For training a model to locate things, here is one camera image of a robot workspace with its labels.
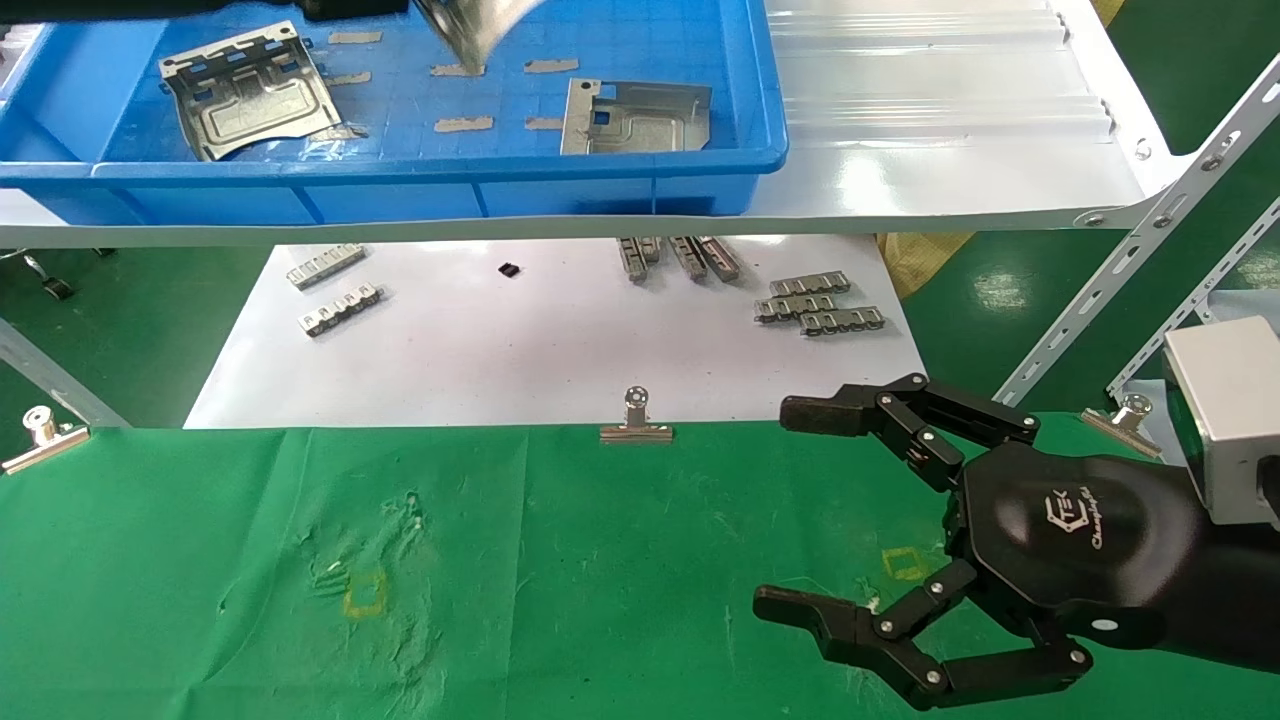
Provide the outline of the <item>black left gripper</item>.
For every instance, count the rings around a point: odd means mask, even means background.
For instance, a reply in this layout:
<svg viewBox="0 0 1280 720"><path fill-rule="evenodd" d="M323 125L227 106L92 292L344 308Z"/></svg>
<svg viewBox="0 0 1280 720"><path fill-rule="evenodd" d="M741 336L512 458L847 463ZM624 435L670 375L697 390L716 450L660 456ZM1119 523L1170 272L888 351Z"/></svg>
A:
<svg viewBox="0 0 1280 720"><path fill-rule="evenodd" d="M1 1L3 19L156 19L218 12L241 1ZM303 17L311 22L340 22L403 15L406 0L307 0Z"/></svg>

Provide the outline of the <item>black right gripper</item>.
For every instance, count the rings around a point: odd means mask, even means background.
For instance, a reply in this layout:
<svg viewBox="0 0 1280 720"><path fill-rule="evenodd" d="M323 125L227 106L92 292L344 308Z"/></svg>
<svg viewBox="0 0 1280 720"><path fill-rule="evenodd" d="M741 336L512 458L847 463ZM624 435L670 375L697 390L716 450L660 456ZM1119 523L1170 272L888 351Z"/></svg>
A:
<svg viewBox="0 0 1280 720"><path fill-rule="evenodd" d="M778 585L758 587L751 602L760 620L809 632L826 661L876 674L915 710L1065 691L1093 667L1068 635L1277 669L1277 532L1215 524L1183 468L1039 451L1029 446L1037 418L919 373L845 384L827 398L787 396L780 424L873 436L932 489L954 492L946 550L965 561L883 612ZM963 473L945 433L992 450ZM916 637L969 594L1032 646L945 661L925 653Z"/></svg>

